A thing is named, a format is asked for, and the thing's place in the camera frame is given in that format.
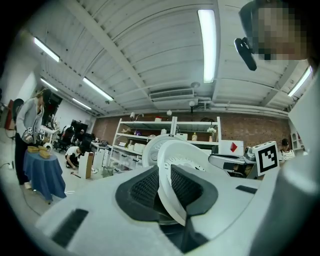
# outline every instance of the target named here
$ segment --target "floor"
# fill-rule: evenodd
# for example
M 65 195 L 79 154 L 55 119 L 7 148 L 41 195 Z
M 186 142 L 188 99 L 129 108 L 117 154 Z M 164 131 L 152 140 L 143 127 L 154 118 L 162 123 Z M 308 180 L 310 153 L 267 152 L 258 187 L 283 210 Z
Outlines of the floor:
M 6 131 L 0 128 L 0 166 L 5 163 L 11 163 L 12 160 L 14 160 L 15 141 L 8 138 L 13 135 L 13 131 Z M 62 169 L 66 196 L 75 193 L 77 190 L 86 186 L 86 184 L 102 178 L 101 172 L 92 174 L 91 178 L 88 179 L 71 175 L 71 171 L 73 170 L 66 168 L 65 153 L 55 151 L 54 154 L 57 156 Z M 53 202 L 48 204 L 39 192 L 32 191 L 32 189 L 27 190 L 24 186 L 20 186 L 16 171 L 7 164 L 0 169 L 0 182 L 17 216 L 23 218 L 30 224 L 35 224 L 42 214 L 62 200 L 53 195 Z

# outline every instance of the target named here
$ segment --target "blue tablecloth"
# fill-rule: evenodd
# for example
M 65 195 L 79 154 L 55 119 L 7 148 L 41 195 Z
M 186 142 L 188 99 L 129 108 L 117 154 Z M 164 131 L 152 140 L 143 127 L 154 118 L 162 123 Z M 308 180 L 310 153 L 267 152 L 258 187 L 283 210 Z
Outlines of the blue tablecloth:
M 23 170 L 31 181 L 32 189 L 41 192 L 46 200 L 52 201 L 52 194 L 59 198 L 66 197 L 66 183 L 56 155 L 44 159 L 39 153 L 25 151 Z

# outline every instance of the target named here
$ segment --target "gray hoodie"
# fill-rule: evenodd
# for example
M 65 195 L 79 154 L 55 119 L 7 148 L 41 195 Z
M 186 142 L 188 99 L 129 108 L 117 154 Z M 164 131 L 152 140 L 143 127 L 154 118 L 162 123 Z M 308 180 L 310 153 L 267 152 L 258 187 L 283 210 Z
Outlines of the gray hoodie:
M 33 136 L 36 141 L 38 133 L 41 131 L 42 117 L 44 116 L 44 107 L 40 107 L 40 113 L 37 113 L 38 98 L 28 99 L 20 109 L 16 117 L 16 131 L 23 139 L 25 133 Z

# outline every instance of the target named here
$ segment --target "bottle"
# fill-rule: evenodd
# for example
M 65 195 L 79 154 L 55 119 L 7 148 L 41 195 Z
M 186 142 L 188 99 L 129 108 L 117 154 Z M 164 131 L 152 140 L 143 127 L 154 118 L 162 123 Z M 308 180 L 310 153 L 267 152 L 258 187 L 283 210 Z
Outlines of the bottle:
M 192 141 L 193 141 L 193 142 L 196 142 L 197 139 L 198 139 L 198 136 L 197 136 L 197 134 L 194 132 L 193 135 L 192 135 Z

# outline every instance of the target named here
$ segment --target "white ceiling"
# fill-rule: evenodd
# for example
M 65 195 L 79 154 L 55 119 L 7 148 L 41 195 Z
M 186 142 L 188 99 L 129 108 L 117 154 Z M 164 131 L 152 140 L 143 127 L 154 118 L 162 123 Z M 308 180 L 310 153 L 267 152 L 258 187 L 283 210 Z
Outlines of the white ceiling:
M 150 93 L 190 88 L 192 82 L 200 83 L 194 90 L 196 97 L 213 103 L 283 110 L 293 103 L 287 93 L 301 78 L 307 64 L 305 61 L 267 63 L 256 58 L 257 70 L 247 68 L 234 46 L 235 38 L 245 36 L 238 12 L 247 2 L 52 1 L 32 17 L 25 29 L 62 61 L 55 62 L 34 44 L 26 47 L 40 61 L 41 75 L 59 89 L 61 96 L 78 99 L 92 108 L 90 113 L 98 116 L 159 110 L 150 100 Z M 216 15 L 219 54 L 212 84 L 203 83 L 199 9 L 212 9 Z M 111 95 L 114 101 L 106 103 L 105 98 L 82 82 L 83 77 Z M 168 107 L 174 110 L 174 102 Z

